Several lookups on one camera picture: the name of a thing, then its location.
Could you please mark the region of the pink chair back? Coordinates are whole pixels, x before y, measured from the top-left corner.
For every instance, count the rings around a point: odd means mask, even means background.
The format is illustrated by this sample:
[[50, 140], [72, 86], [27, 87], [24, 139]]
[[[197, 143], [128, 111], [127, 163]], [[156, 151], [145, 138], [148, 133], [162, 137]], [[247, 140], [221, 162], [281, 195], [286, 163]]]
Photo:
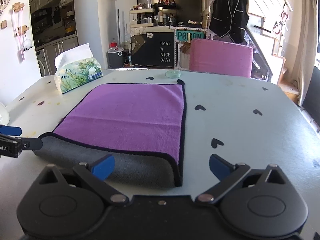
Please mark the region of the pink chair back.
[[235, 43], [193, 39], [189, 70], [193, 72], [251, 77], [253, 48]]

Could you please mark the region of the round green tape measure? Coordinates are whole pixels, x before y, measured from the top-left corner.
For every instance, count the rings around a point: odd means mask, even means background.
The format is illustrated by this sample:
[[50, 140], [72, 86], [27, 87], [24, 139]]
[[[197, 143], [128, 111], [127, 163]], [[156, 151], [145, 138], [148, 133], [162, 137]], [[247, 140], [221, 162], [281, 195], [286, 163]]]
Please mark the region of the round green tape measure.
[[178, 70], [169, 70], [165, 73], [166, 77], [171, 78], [171, 79], [177, 79], [181, 76], [180, 71]]

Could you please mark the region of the teal potion sign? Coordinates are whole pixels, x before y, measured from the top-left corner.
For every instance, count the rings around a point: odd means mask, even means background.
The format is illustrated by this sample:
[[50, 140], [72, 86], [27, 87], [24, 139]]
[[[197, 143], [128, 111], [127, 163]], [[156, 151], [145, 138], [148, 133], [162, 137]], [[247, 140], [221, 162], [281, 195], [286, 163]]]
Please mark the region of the teal potion sign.
[[176, 38], [178, 41], [189, 41], [193, 39], [204, 39], [206, 37], [204, 32], [194, 30], [177, 30]]

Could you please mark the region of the washing machine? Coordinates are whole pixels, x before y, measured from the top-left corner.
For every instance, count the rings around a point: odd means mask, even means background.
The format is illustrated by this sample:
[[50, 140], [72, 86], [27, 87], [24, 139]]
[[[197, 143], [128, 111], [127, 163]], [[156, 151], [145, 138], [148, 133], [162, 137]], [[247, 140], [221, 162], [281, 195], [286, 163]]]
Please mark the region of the washing machine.
[[46, 61], [46, 57], [44, 54], [44, 50], [40, 49], [36, 51], [36, 56], [37, 56], [37, 61], [39, 64], [39, 69], [40, 69], [40, 74], [41, 76], [47, 76], [50, 75], [49, 73], [49, 69], [48, 69], [48, 65], [47, 65], [47, 61]]

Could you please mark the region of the grey trash bin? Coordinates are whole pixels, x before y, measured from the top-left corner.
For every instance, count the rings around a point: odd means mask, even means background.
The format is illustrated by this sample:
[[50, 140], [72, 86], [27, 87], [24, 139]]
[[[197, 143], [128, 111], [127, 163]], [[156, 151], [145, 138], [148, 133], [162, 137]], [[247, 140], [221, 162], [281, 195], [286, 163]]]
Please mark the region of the grey trash bin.
[[107, 51], [108, 67], [111, 69], [122, 68], [125, 64], [124, 49], [112, 47]]

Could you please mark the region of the purple and grey towel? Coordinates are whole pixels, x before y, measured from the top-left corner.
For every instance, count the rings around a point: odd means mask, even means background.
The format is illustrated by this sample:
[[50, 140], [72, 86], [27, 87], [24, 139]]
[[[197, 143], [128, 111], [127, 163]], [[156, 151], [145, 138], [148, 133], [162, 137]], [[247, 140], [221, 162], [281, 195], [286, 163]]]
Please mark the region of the purple and grey towel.
[[39, 158], [70, 168], [115, 158], [106, 178], [153, 188], [183, 184], [184, 82], [106, 83], [99, 85], [40, 138]]

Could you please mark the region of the black vest with white trim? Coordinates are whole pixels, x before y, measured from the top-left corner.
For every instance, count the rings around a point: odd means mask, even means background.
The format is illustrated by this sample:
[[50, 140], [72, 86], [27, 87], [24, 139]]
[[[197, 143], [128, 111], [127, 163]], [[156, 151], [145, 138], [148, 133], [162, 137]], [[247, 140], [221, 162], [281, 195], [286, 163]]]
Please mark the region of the black vest with white trim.
[[244, 42], [249, 20], [248, 0], [215, 0], [209, 29], [218, 37], [229, 37], [232, 42]]

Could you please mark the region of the black cabinet with white text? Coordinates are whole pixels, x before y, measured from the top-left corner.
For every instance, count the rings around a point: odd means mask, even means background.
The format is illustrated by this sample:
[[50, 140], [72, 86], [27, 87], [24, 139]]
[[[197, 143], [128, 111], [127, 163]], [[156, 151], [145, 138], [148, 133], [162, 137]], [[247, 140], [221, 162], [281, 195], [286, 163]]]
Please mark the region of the black cabinet with white text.
[[173, 68], [174, 33], [155, 32], [131, 37], [131, 62], [144, 67]]

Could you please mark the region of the floral tissue pack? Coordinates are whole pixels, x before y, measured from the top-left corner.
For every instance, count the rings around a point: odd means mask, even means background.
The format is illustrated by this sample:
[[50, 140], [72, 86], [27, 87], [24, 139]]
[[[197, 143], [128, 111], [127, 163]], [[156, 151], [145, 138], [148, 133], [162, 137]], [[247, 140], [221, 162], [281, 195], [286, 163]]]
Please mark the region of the floral tissue pack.
[[101, 65], [88, 43], [61, 53], [55, 58], [55, 67], [54, 81], [61, 94], [103, 76]]

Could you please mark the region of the white shelf rack with bottles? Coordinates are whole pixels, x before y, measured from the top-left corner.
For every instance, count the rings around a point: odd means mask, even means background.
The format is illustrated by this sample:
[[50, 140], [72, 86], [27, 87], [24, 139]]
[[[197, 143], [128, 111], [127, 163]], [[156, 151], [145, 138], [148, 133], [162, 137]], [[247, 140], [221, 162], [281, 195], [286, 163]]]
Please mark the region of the white shelf rack with bottles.
[[131, 28], [153, 27], [155, 25], [154, 8], [130, 10], [129, 16]]

